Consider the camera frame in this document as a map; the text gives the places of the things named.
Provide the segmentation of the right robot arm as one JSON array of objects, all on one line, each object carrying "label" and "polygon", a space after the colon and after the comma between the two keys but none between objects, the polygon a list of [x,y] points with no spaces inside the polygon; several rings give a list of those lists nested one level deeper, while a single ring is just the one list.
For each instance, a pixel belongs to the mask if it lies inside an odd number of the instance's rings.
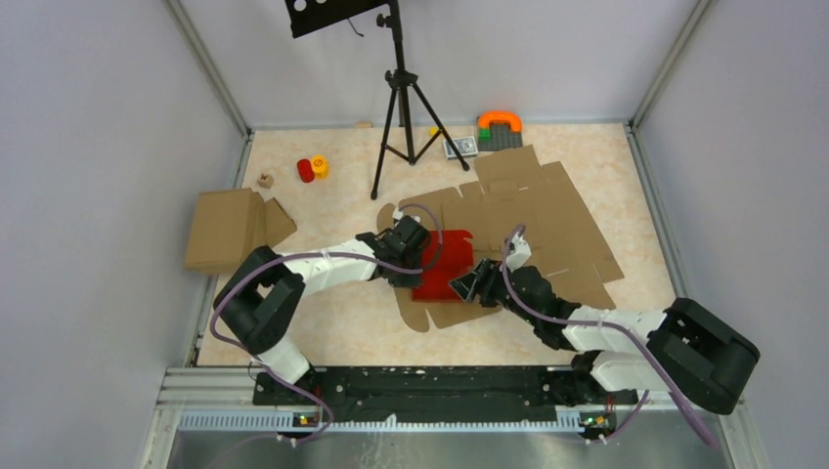
[{"label": "right robot arm", "polygon": [[662,310],[599,309],[556,295],[535,267],[504,270],[492,259],[449,286],[466,303],[520,317],[551,349],[575,353],[573,388],[587,403],[610,392],[657,391],[681,409],[727,415],[761,358],[751,340],[689,298]]}]

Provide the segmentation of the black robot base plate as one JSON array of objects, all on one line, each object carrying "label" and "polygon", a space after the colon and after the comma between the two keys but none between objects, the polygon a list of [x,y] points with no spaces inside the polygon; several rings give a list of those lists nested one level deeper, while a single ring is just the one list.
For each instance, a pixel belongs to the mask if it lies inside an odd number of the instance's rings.
[{"label": "black robot base plate", "polygon": [[293,390],[266,372],[256,376],[255,405],[325,402],[337,422],[403,423],[552,421],[562,407],[635,405],[635,390],[607,392],[587,373],[568,367],[329,366],[314,368]]}]

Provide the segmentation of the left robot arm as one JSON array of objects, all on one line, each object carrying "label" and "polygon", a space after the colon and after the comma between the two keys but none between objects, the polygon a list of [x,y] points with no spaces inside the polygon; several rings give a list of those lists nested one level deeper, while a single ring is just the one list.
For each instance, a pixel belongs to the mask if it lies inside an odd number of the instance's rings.
[{"label": "left robot arm", "polygon": [[223,339],[248,352],[278,376],[277,392],[291,404],[312,395],[310,362],[287,337],[300,301],[340,284],[385,279],[395,288],[422,284],[422,254],[439,241],[416,218],[399,217],[390,229],[362,233],[329,248],[280,254],[259,246],[242,261],[213,301],[210,328],[222,321]]}]

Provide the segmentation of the red paper box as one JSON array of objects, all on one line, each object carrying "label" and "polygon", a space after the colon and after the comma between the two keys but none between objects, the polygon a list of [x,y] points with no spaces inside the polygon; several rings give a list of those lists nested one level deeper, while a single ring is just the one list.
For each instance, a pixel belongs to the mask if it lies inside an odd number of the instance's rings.
[{"label": "red paper box", "polygon": [[450,281],[466,275],[473,265],[473,235],[466,230],[443,231],[437,263],[421,275],[422,285],[412,291],[414,302],[461,302]]}]

